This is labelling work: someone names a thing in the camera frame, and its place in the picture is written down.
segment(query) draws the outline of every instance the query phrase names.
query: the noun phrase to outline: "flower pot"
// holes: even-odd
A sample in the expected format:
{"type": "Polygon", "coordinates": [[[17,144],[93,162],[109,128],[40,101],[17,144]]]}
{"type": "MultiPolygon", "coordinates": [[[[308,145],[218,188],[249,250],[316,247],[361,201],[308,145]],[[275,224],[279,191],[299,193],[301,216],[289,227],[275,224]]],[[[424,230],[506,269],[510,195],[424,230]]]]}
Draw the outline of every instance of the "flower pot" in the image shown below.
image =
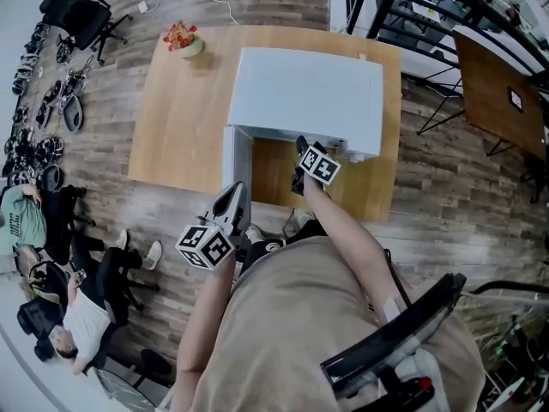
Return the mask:
{"type": "Polygon", "coordinates": [[[202,40],[202,38],[197,38],[192,43],[190,43],[190,45],[188,45],[187,47],[182,47],[181,49],[178,49],[178,51],[179,55],[181,55],[182,58],[190,58],[202,52],[203,48],[204,41],[202,40]]]}

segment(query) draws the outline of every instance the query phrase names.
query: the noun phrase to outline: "man in white shirt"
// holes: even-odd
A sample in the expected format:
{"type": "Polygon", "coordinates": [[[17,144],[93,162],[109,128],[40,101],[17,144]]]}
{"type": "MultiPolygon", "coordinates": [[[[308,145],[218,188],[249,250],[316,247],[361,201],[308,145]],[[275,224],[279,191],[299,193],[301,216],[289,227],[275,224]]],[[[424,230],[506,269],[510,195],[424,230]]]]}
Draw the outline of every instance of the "man in white shirt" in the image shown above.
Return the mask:
{"type": "Polygon", "coordinates": [[[127,242],[128,233],[123,230],[116,247],[107,249],[99,263],[91,257],[90,251],[104,251],[103,241],[80,233],[72,239],[75,269],[84,270],[86,277],[82,282],[78,281],[77,274],[70,277],[67,286],[69,304],[54,346],[59,355],[71,360],[73,374],[84,371],[100,349],[101,337],[111,322],[105,300],[112,306],[123,303],[119,267],[152,270],[160,260],[162,246],[159,241],[153,243],[144,260],[137,251],[125,250],[127,242]]]}

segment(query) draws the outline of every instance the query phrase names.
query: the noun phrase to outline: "wooden table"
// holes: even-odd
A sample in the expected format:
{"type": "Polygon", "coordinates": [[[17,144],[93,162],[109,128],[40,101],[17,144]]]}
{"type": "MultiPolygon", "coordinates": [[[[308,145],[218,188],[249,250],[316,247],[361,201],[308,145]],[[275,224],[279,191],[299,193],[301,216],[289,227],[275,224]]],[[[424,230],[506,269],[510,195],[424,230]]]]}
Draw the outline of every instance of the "wooden table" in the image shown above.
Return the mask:
{"type": "MultiPolygon", "coordinates": [[[[221,188],[223,128],[242,47],[280,47],[363,58],[383,65],[383,137],[379,157],[342,162],[332,198],[360,220],[385,221],[393,195],[401,124],[401,56],[373,40],[296,27],[201,29],[205,50],[192,59],[154,51],[131,146],[130,179],[216,194],[221,188]]],[[[318,102],[324,102],[319,94],[318,102]]],[[[254,139],[252,200],[304,208],[290,192],[291,142],[254,139]]]]}
{"type": "Polygon", "coordinates": [[[468,124],[500,139],[487,155],[518,147],[544,161],[545,133],[540,96],[535,85],[527,76],[467,35],[456,31],[453,35],[462,73],[458,83],[462,81],[463,84],[464,110],[427,127],[448,99],[446,96],[418,134],[465,113],[468,124]],[[522,99],[522,112],[511,104],[510,91],[522,99]],[[507,142],[509,146],[496,151],[502,142],[507,142]]]}

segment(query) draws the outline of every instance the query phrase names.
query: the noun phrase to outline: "wooden floor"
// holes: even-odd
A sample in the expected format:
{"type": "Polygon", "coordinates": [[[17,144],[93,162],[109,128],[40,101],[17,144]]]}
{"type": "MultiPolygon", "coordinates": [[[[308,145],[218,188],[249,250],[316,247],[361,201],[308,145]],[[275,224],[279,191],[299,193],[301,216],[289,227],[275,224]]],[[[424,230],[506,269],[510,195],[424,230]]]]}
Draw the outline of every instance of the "wooden floor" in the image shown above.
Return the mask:
{"type": "MultiPolygon", "coordinates": [[[[165,247],[156,271],[135,274],[143,282],[158,283],[160,292],[136,292],[146,309],[142,314],[132,311],[130,326],[118,332],[113,352],[135,361],[141,349],[152,348],[173,364],[206,276],[187,266],[173,246],[184,225],[194,221],[211,197],[127,180],[130,145],[149,62],[164,27],[178,19],[199,28],[231,20],[226,5],[210,0],[164,0],[151,15],[136,13],[141,0],[106,1],[115,15],[134,13],[135,20],[121,29],[129,43],[111,41],[106,64],[93,64],[82,98],[81,132],[70,135],[54,115],[46,133],[57,132],[65,139],[67,183],[88,188],[84,210],[97,222],[89,230],[92,235],[113,240],[127,227],[130,243],[143,254],[155,239],[165,247]]],[[[146,1],[152,8],[158,0],[146,1]]],[[[241,24],[328,26],[329,0],[229,1],[241,24]]],[[[44,92],[65,72],[55,62],[56,36],[52,29],[39,63],[44,75],[33,81],[26,97],[33,116],[44,92]]],[[[88,53],[77,51],[71,67],[82,67],[88,53]]],[[[495,139],[460,118],[416,136],[441,98],[404,80],[402,93],[401,146],[389,222],[366,226],[392,251],[412,282],[446,271],[463,273],[473,286],[492,279],[534,281],[545,255],[546,210],[542,203],[530,205],[531,186],[518,181],[521,156],[511,150],[487,158],[485,151],[495,139]]],[[[459,108],[451,102],[443,113],[459,108]]],[[[289,214],[290,209],[258,203],[252,210],[254,222],[270,232],[279,232],[289,214]]],[[[520,306],[471,303],[462,304],[461,310],[481,345],[506,326],[512,312],[524,312],[520,306]]]]}

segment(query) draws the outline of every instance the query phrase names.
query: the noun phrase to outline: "beige shirt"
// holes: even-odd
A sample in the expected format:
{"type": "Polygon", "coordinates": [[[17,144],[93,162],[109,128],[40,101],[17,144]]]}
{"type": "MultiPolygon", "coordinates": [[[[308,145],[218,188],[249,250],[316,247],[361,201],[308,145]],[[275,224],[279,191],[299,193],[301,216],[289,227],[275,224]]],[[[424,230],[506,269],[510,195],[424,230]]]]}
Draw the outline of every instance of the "beige shirt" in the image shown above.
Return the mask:
{"type": "MultiPolygon", "coordinates": [[[[376,317],[325,237],[258,260],[238,280],[193,411],[340,411],[374,401],[377,387],[335,400],[320,364],[369,336],[376,317]]],[[[451,315],[424,349],[442,372],[452,410],[474,410],[484,383],[479,351],[451,315]]]]}

